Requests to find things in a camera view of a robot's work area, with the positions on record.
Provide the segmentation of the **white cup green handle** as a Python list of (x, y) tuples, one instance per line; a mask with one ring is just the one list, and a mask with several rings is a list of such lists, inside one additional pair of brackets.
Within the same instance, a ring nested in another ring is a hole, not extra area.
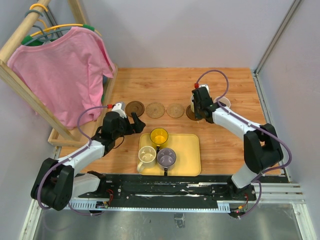
[(190, 110), (194, 113), (195, 110), (194, 110), (194, 96), (192, 95), (190, 97)]

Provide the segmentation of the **brown wooden coaster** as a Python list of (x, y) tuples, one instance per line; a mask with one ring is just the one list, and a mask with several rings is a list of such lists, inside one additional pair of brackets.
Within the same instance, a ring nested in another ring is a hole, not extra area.
[(191, 104), (186, 108), (185, 112), (186, 112), (187, 117), (190, 120), (192, 120), (192, 121), (200, 121), (201, 120), (201, 118), (196, 118), (196, 115), (194, 113), (194, 109)]
[(125, 107), (125, 113), (129, 117), (132, 117), (132, 113), (136, 113), (136, 115), (140, 117), (141, 115), (143, 115), (144, 112), (145, 112), (145, 106), (140, 101), (136, 101), (136, 100), (131, 101)]

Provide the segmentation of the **pink cup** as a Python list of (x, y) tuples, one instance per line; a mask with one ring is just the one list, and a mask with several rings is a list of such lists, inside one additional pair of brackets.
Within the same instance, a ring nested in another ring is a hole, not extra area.
[[(215, 104), (215, 106), (217, 107), (217, 108), (219, 108), (220, 106), (219, 106), (219, 104), (217, 103), (217, 100), (218, 100), (218, 98), (219, 97), (216, 97), (215, 99), (214, 99), (214, 101), (213, 101), (213, 103)], [(220, 99), (219, 99), (219, 102), (220, 102), (220, 104), (224, 107), (224, 108), (230, 108), (231, 107), (231, 102), (230, 102), (230, 100), (227, 98), (227, 97), (221, 97)]]

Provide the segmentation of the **large woven rattan coaster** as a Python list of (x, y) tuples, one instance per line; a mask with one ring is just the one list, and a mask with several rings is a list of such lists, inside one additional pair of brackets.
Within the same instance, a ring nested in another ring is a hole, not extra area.
[(145, 108), (148, 117), (157, 119), (164, 115), (165, 107), (159, 102), (152, 102)]

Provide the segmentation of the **small woven rattan coaster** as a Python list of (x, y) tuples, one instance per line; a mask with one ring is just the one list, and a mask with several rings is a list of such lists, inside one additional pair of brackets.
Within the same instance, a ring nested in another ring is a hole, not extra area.
[(171, 103), (166, 110), (167, 114), (171, 118), (180, 118), (183, 116), (185, 109), (184, 107), (179, 103)]

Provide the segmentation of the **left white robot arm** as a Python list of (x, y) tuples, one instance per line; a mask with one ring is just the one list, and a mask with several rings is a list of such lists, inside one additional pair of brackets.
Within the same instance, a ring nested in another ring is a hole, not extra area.
[(116, 140), (132, 134), (141, 133), (146, 124), (132, 113), (133, 123), (126, 115), (109, 111), (103, 118), (102, 126), (98, 127), (88, 143), (73, 153), (59, 158), (47, 158), (43, 161), (30, 196), (44, 209), (63, 210), (70, 200), (90, 192), (96, 198), (107, 193), (107, 185), (98, 173), (78, 173), (90, 163), (104, 157), (115, 148)]

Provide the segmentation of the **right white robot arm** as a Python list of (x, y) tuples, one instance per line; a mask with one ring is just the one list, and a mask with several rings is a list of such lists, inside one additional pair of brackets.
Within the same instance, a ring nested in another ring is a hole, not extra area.
[(231, 176), (226, 188), (227, 196), (238, 200), (259, 174), (283, 160), (275, 128), (251, 122), (224, 103), (214, 102), (205, 86), (192, 90), (191, 101), (196, 119), (219, 125), (243, 141), (244, 165)]

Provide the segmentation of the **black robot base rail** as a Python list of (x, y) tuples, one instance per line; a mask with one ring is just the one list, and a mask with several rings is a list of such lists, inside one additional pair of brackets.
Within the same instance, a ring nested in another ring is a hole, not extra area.
[(102, 186), (83, 193), (81, 199), (102, 205), (111, 198), (112, 208), (134, 210), (217, 210), (219, 201), (233, 205), (257, 199), (253, 185), (237, 190), (229, 175), (148, 176), (140, 174), (104, 174)]

